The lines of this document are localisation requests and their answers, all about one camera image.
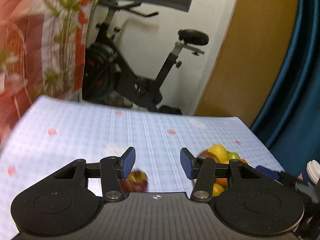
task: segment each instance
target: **wooden door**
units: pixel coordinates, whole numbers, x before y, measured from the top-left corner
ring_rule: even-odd
[[[298,0],[238,0],[195,115],[237,116],[250,126],[290,43]]]

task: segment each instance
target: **white bottle cap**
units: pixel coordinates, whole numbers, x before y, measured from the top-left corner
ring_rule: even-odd
[[[320,164],[316,160],[308,162],[307,174],[314,184],[318,183],[320,179]]]

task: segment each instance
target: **blue curtain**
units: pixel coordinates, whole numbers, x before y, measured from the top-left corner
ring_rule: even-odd
[[[298,176],[320,161],[320,0],[299,0],[283,65],[252,132]]]

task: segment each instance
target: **lemon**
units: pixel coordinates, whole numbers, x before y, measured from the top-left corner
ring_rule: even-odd
[[[208,152],[216,155],[221,163],[228,161],[228,152],[222,145],[214,144],[208,149]]]
[[[212,196],[216,197],[219,196],[224,191],[223,186],[219,185],[218,183],[213,184]]]

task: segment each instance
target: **orange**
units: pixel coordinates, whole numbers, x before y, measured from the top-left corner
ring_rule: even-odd
[[[228,186],[228,179],[216,178],[215,183],[218,183],[219,185],[226,187],[226,186]]]
[[[247,161],[244,160],[244,159],[239,159],[239,160],[241,160],[241,161],[242,161],[243,163],[245,163],[245,164],[248,164]]]

